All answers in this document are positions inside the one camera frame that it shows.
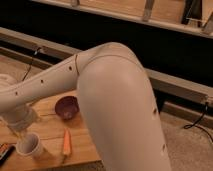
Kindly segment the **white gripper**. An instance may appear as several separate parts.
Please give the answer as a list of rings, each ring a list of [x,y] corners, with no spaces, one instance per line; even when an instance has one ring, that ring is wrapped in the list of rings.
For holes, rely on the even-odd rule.
[[[10,129],[18,132],[17,137],[19,140],[24,140],[28,133],[27,128],[36,121],[38,115],[33,108],[21,105],[0,113],[0,117]]]

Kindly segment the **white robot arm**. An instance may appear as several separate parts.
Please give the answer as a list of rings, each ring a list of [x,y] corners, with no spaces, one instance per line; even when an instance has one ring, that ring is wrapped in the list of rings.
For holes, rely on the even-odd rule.
[[[0,116],[22,123],[15,108],[73,89],[107,171],[171,171],[150,80],[134,52],[120,43],[82,51],[0,88]]]

